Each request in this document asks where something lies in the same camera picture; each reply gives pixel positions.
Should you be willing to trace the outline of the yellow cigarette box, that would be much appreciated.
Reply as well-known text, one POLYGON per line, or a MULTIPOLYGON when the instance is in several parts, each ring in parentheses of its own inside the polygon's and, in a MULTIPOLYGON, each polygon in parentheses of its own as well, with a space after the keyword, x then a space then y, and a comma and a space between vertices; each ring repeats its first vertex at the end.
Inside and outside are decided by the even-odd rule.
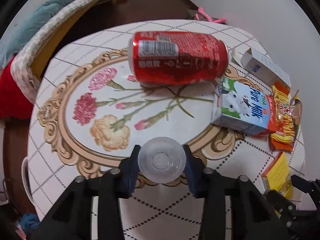
POLYGON ((284 152, 279 152, 276 158, 261 174, 265 191, 275 190, 286 199, 293 197, 293 186, 284 152))

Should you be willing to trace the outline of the clear plastic cup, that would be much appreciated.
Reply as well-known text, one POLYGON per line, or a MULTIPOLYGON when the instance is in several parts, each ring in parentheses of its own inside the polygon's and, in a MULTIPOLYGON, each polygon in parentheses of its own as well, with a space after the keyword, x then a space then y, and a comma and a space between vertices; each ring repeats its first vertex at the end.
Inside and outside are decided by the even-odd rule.
POLYGON ((181 144, 169 137, 147 141, 138 154, 138 167, 143 176, 154 183, 170 183, 184 171, 185 151, 181 144))

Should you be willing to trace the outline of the white grey cardboard box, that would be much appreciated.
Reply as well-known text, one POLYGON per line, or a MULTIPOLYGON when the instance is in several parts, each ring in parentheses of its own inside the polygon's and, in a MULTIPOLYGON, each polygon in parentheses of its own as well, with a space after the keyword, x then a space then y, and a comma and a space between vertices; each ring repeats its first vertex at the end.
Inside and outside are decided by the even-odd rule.
POLYGON ((231 56, 239 66, 259 78, 268 86, 272 86, 275 82, 279 82, 285 87, 291 88, 289 75, 271 59, 256 49, 249 48, 241 55, 239 50, 234 48, 231 52, 231 56))

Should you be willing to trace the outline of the red cola can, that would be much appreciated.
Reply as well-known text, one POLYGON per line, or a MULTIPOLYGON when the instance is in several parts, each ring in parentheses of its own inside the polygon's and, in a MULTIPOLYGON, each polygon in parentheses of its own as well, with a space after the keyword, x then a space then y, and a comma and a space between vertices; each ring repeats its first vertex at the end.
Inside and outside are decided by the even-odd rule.
POLYGON ((128 57, 138 82, 175 86, 213 81, 223 76, 229 63, 223 41, 185 31, 136 32, 128 57))

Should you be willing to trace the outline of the white trash bin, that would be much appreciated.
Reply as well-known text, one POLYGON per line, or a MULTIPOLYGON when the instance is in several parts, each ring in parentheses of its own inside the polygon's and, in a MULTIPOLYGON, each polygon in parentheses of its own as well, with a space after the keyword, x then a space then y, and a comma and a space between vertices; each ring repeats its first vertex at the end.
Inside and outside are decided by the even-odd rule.
POLYGON ((31 202, 31 204, 34 204, 34 200, 31 195, 30 191, 30 184, 29 184, 29 178, 28 178, 28 157, 24 157, 21 164, 21 177, 22 177, 22 183, 23 188, 25 190, 25 193, 31 202))

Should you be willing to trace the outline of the blue cloth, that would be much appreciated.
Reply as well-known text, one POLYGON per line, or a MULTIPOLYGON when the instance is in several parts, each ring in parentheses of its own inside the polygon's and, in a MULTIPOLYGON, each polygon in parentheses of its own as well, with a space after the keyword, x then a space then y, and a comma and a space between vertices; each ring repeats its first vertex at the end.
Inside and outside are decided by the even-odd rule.
POLYGON ((38 216, 34 213, 25 213, 20 220, 20 226, 26 235, 35 231, 40 224, 38 216))

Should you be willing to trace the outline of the orange snack packet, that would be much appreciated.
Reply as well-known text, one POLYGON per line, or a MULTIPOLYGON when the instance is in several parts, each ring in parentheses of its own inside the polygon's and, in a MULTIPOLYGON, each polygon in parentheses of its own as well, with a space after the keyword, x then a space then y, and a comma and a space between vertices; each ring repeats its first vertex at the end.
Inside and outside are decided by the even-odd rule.
POLYGON ((302 102, 298 97, 299 90, 291 96, 289 87, 276 81, 272 86, 272 92, 276 131, 270 135, 271 144, 277 150, 292 152, 303 110, 302 102))

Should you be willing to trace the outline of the blue white milk carton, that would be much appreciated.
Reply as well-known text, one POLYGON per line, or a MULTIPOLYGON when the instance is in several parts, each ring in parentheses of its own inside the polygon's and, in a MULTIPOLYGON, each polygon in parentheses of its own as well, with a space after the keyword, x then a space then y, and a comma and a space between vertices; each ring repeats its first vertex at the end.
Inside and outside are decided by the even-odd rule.
POLYGON ((223 77, 214 92, 212 124, 249 135, 265 136, 276 131, 272 97, 223 77))

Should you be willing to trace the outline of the red blanket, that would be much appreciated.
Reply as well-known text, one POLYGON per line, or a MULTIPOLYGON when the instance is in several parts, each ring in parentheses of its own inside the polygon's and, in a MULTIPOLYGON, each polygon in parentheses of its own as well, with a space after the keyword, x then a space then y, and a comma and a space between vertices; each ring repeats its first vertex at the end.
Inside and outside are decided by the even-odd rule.
POLYGON ((1 73, 0 81, 0 118, 29 119, 33 104, 23 95, 11 75, 13 57, 1 73))

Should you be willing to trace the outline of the bed with patterned mattress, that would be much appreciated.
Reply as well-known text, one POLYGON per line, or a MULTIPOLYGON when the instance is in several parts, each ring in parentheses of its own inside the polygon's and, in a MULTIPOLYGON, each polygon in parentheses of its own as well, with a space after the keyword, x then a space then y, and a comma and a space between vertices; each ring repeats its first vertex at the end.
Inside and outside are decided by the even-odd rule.
POLYGON ((10 67, 11 76, 30 103, 33 104, 36 100, 41 73, 57 45, 75 22, 100 1, 67 0, 67 4, 46 20, 14 56, 10 67))

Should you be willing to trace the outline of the teal blanket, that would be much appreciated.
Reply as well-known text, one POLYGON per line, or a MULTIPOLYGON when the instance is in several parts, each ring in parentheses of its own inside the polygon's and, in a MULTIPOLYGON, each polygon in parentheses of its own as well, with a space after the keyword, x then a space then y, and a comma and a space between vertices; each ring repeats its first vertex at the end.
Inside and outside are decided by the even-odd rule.
POLYGON ((35 0, 18 12, 1 38, 1 68, 62 8, 74 0, 35 0))

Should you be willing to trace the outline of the brown cardboard box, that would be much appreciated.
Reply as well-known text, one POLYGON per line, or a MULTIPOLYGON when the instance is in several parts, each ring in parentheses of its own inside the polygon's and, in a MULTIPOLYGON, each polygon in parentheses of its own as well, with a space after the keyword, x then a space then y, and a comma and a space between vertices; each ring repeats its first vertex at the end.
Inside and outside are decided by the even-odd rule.
POLYGON ((197 10, 190 10, 187 9, 187 14, 186 14, 186 19, 187 20, 200 20, 200 16, 197 10))

